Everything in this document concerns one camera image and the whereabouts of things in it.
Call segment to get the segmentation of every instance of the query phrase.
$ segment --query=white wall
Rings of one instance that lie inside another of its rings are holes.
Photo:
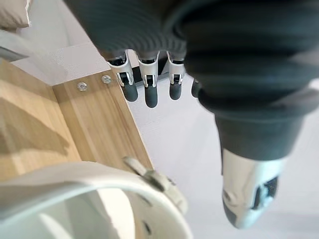
[[[319,238],[319,111],[307,117],[275,202],[251,229],[239,231],[227,221],[222,201],[220,146],[213,114],[190,93],[187,76],[178,101],[159,82],[159,104],[149,109],[144,89],[129,103],[155,168],[172,178],[189,202],[186,215],[199,239]]]

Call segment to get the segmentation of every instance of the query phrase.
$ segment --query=white strap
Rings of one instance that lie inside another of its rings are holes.
[[[66,202],[68,208],[77,204],[81,205],[79,202],[90,202],[91,208],[85,204],[86,206],[79,206],[76,210],[79,215],[83,211],[91,212],[92,215],[88,218],[92,220],[96,218],[99,222],[100,218],[105,218],[105,215],[98,206],[97,192],[99,189],[115,188],[122,189],[126,193],[134,213],[145,226],[147,238],[192,238],[191,231],[181,213],[187,207],[184,197],[176,191],[174,184],[167,184],[164,176],[160,175],[159,178],[159,181],[165,184],[164,190],[160,190],[155,186],[156,183],[154,184],[154,178],[157,178],[159,174],[155,171],[144,172],[141,177],[98,163],[73,162],[46,167],[1,183],[0,205],[3,208],[0,211],[1,229],[13,228],[12,225],[19,225],[22,220],[38,215],[43,210],[49,210],[62,202]],[[112,227],[107,225],[103,227],[101,223],[99,225],[95,232],[99,231],[101,238],[105,238],[107,231],[108,238],[119,238],[118,235],[110,234]],[[82,235],[78,234],[75,238],[85,238]]]

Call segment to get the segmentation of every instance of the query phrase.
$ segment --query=metal screw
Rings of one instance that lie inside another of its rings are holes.
[[[86,91],[88,89],[88,85],[85,82],[79,82],[77,86],[79,91]]]
[[[112,81],[111,77],[108,75],[102,76],[101,80],[104,84],[109,84]]]

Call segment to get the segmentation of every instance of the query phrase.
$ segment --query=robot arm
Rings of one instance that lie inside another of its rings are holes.
[[[150,107],[157,104],[158,51],[169,52],[172,99],[180,96],[185,65],[196,79],[192,94],[215,114],[226,216],[237,228],[252,225],[275,196],[303,117],[319,105],[318,92],[308,87],[319,66],[298,58],[319,44],[319,2],[65,2],[128,100],[137,91],[124,50],[137,52]]]

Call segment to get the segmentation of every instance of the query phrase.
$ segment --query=wooden surface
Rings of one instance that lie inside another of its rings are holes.
[[[103,75],[112,77],[110,84],[101,81]],[[77,89],[79,82],[88,85],[87,91]],[[121,159],[133,156],[145,167],[152,167],[111,71],[56,85],[53,90],[82,160],[127,170]]]
[[[0,60],[0,181],[80,161],[50,86]]]
[[[112,76],[110,84],[101,77]],[[77,89],[86,82],[88,90]],[[0,62],[0,181],[68,161],[95,161],[129,170],[133,156],[152,168],[123,93],[110,71],[53,88]],[[136,238],[143,238],[135,218]]]

